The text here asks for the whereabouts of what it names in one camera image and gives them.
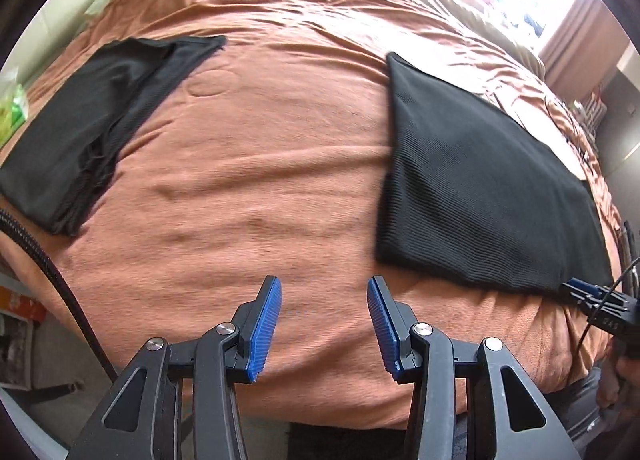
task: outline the black ribbed fabric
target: black ribbed fabric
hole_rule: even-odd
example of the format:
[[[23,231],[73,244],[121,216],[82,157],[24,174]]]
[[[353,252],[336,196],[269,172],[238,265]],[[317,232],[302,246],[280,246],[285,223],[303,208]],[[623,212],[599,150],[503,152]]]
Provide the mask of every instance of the black ribbed fabric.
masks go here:
[[[636,235],[634,234],[633,229],[631,228],[631,224],[628,220],[624,223],[626,229],[626,237],[629,242],[629,255],[631,261],[638,257],[638,248],[636,247]],[[640,297],[640,285],[638,285],[638,274],[631,272],[630,283],[633,291],[634,297]]]
[[[118,153],[224,36],[126,39],[100,47],[62,85],[0,168],[2,194],[47,231],[75,235]]]
[[[458,283],[552,294],[612,283],[587,186],[475,95],[387,56],[395,129],[376,258]]]

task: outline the wire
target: wire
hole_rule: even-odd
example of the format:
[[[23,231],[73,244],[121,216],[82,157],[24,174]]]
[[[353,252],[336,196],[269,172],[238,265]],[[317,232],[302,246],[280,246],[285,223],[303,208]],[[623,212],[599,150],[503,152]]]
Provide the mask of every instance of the wire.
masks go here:
[[[100,341],[98,341],[94,330],[91,328],[91,325],[89,325],[76,296],[71,292],[71,289],[68,284],[66,284],[65,279],[56,268],[56,265],[51,261],[50,257],[46,255],[34,237],[31,236],[27,230],[4,209],[0,209],[0,231],[18,244],[20,248],[36,263],[36,265],[40,267],[40,270],[44,273],[58,292],[58,295],[62,298],[62,301],[65,302],[66,307],[76,320],[82,335],[86,339],[91,351],[102,365],[105,373],[111,379],[111,382],[115,382],[118,378],[118,374],[116,373],[113,364],[111,364],[111,361],[107,357],[104,349],[100,346]]]
[[[607,302],[607,300],[609,299],[609,297],[611,296],[611,294],[613,294],[613,291],[616,289],[616,287],[620,284],[620,281],[623,280],[623,278],[631,272],[631,270],[638,264],[640,263],[640,256],[638,256],[636,259],[634,259],[631,262],[631,265],[629,265],[625,271],[620,274],[620,276],[618,277],[618,279],[616,281],[613,282],[613,284],[609,287],[609,289],[607,290],[607,293],[602,297],[602,300],[600,301],[599,305],[596,307],[596,310],[593,311],[593,313],[589,316],[589,318],[587,319],[587,326],[584,327],[584,332],[582,332],[582,335],[580,336],[580,340],[578,341],[578,345],[575,348],[575,353],[574,353],[574,359],[573,362],[575,363],[575,360],[578,358],[578,354],[580,353],[580,348],[582,348],[582,344],[584,343],[584,339],[585,337],[587,337],[587,333],[589,332],[589,328],[591,328],[591,326],[593,326],[593,321],[595,321],[596,316],[600,313],[600,310],[602,310],[602,308],[604,307],[604,304]]]

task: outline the orange box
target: orange box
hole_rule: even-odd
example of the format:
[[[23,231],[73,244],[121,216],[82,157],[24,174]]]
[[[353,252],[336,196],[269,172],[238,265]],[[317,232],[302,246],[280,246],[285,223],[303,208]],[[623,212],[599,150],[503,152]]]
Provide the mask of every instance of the orange box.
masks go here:
[[[0,310],[29,321],[42,323],[47,309],[35,299],[0,286]]]

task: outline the blue finger pad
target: blue finger pad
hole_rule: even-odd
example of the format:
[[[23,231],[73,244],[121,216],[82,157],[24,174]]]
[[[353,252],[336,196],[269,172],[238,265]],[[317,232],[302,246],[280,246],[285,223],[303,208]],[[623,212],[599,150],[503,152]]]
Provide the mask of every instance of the blue finger pad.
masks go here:
[[[376,331],[378,346],[382,354],[382,360],[387,370],[394,380],[400,377],[400,344],[398,336],[391,325],[391,320],[386,313],[385,305],[380,297],[378,286],[375,281],[369,280],[367,287],[367,305],[369,314],[373,323],[373,329]]]
[[[251,382],[254,382],[264,369],[264,363],[267,361],[267,354],[269,353],[273,331],[276,329],[281,306],[282,285],[280,284],[280,280],[276,278],[273,280],[271,289],[267,294],[267,299],[264,302],[260,317],[258,318],[254,333],[251,335],[249,342],[250,354],[247,364],[247,375]]]

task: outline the silver screw head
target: silver screw head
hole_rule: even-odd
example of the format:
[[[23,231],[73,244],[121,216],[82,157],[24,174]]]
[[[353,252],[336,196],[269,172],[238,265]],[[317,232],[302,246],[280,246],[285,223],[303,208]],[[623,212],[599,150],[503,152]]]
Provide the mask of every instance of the silver screw head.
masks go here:
[[[427,323],[416,323],[414,325],[414,332],[418,335],[431,335],[433,334],[433,327]]]
[[[502,341],[497,337],[488,337],[484,340],[484,345],[489,348],[489,350],[493,350],[494,352],[499,352],[502,350]]]
[[[164,339],[161,337],[152,337],[149,341],[146,342],[146,349],[152,352],[159,350],[164,346]]]
[[[220,335],[229,335],[236,331],[236,325],[233,323],[220,323],[216,326],[216,332]]]

